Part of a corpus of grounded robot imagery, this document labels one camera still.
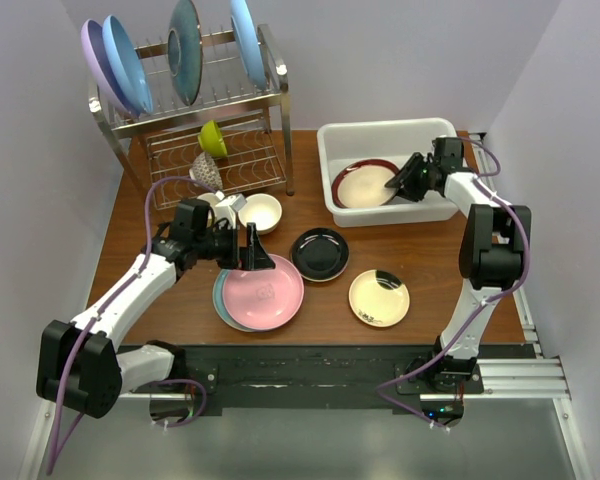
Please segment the red rimmed beige plate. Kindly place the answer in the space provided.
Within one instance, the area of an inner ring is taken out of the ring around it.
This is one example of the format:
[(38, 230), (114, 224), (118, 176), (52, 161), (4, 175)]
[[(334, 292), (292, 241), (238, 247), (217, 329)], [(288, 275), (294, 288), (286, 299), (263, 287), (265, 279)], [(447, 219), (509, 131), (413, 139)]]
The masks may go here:
[(385, 184), (399, 168), (384, 159), (367, 159), (352, 163), (340, 171), (331, 184), (334, 204), (339, 208), (373, 208), (388, 204), (396, 196), (396, 188)]

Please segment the pink plate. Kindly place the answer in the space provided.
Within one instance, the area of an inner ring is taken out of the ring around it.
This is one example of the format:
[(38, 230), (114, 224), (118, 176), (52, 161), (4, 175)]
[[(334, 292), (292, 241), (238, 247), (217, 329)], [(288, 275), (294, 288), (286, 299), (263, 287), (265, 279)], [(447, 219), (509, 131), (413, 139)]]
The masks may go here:
[(300, 310), (304, 282), (296, 267), (271, 254), (274, 269), (230, 270), (222, 287), (227, 313), (242, 326), (269, 331), (288, 323)]

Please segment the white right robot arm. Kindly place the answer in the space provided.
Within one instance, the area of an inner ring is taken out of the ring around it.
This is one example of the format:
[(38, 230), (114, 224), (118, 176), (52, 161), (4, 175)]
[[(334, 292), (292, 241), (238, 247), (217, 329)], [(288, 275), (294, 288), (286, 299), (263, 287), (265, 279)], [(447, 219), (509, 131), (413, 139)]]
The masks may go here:
[(461, 294), (433, 356), (415, 370), (377, 387), (424, 377), (439, 393), (469, 379), (482, 336), (499, 301), (525, 282), (530, 266), (531, 210), (512, 205), (489, 189), (483, 176), (464, 165), (464, 137), (438, 137), (433, 151), (418, 152), (385, 183), (412, 202), (435, 191), (466, 217), (459, 251)]

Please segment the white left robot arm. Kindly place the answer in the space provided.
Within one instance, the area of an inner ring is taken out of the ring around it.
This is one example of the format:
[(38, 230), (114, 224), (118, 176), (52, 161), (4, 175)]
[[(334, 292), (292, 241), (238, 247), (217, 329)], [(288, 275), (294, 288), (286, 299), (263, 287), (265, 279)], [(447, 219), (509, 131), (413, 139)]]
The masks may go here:
[(36, 393), (93, 418), (108, 413), (118, 397), (155, 383), (165, 392), (189, 379), (184, 350), (163, 341), (125, 353), (122, 340), (142, 314), (198, 261), (225, 270), (271, 270), (275, 263), (262, 246), (255, 224), (239, 243), (237, 214), (246, 205), (231, 195), (216, 206), (185, 199), (172, 221), (150, 231), (129, 270), (98, 301), (68, 322), (51, 321), (41, 336)]

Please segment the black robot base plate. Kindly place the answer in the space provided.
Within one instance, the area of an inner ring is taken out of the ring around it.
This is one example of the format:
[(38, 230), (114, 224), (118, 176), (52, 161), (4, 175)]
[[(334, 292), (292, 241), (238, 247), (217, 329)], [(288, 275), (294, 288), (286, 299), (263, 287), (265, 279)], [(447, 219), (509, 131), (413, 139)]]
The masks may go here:
[(229, 408), (385, 409), (399, 402), (427, 418), (460, 415), (461, 400), (484, 391), (477, 363), (440, 361), (430, 347), (407, 345), (208, 345), (185, 347), (186, 375), (201, 383), (206, 399), (188, 385), (135, 388), (159, 400), (193, 400), (207, 415)]

